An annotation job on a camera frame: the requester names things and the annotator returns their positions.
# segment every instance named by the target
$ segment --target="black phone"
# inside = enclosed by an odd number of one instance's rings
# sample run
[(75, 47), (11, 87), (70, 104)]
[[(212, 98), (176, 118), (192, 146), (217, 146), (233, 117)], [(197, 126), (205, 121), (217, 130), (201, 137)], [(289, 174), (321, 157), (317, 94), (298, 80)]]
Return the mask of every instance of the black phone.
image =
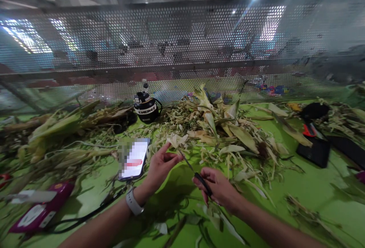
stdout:
[(331, 144), (328, 141), (316, 137), (305, 136), (313, 143), (312, 147), (306, 147), (301, 144), (297, 147), (297, 154), (306, 158), (320, 168), (326, 168), (330, 155)]
[(143, 175), (143, 167), (146, 163), (146, 153), (151, 139), (138, 138), (129, 143), (126, 153), (119, 153), (119, 176), (120, 181), (138, 179)]
[(327, 136), (334, 148), (341, 151), (354, 163), (365, 170), (365, 150), (353, 140), (341, 136)]

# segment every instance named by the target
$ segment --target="forearm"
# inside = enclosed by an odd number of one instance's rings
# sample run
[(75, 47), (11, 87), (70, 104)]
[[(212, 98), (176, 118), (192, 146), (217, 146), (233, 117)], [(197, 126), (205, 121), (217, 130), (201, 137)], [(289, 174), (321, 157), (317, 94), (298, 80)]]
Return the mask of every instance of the forearm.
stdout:
[[(150, 196), (149, 188), (140, 185), (134, 189), (133, 195), (139, 205), (144, 205)], [(108, 246), (118, 232), (125, 226), (132, 212), (125, 198), (79, 228), (68, 237), (60, 248), (92, 248)]]
[(240, 197), (238, 201), (240, 203), (235, 210), (235, 216), (250, 226), (271, 247), (325, 247), (310, 236), (274, 218), (245, 198)]

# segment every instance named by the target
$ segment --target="wrist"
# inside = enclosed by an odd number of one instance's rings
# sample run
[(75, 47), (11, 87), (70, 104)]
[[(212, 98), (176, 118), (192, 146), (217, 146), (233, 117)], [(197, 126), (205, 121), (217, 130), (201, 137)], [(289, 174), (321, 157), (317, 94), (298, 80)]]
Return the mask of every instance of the wrist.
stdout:
[(147, 185), (144, 185), (144, 184), (137, 186), (133, 190), (134, 199), (141, 207), (143, 207), (146, 204), (147, 200), (152, 195), (153, 195), (153, 192), (151, 192), (151, 189)]
[(246, 209), (246, 204), (248, 203), (248, 201), (237, 192), (234, 195), (232, 202), (233, 204), (229, 211), (235, 216), (244, 215), (244, 210)]

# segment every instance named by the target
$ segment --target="blurred background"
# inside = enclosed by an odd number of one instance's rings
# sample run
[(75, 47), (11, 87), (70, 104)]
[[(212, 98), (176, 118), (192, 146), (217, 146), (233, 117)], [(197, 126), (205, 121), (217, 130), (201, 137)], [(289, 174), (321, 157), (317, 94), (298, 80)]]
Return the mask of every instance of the blurred background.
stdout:
[(365, 0), (0, 0), (0, 8), (3, 115), (96, 99), (130, 106), (143, 80), (164, 104), (201, 83), (229, 103), (347, 98), (365, 80)]

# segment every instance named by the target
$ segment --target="smartwatch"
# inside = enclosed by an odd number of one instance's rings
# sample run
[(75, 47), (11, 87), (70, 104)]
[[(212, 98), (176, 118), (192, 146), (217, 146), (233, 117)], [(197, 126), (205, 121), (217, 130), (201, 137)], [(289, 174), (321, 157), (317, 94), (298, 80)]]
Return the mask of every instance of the smartwatch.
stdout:
[(127, 202), (128, 207), (132, 211), (132, 213), (135, 216), (138, 216), (139, 214), (141, 214), (143, 212), (144, 208), (143, 207), (140, 207), (140, 205), (138, 204), (138, 202), (134, 198), (134, 196), (133, 196), (133, 190), (134, 189), (135, 189), (135, 187), (132, 187), (128, 191), (127, 196), (125, 197), (125, 200)]

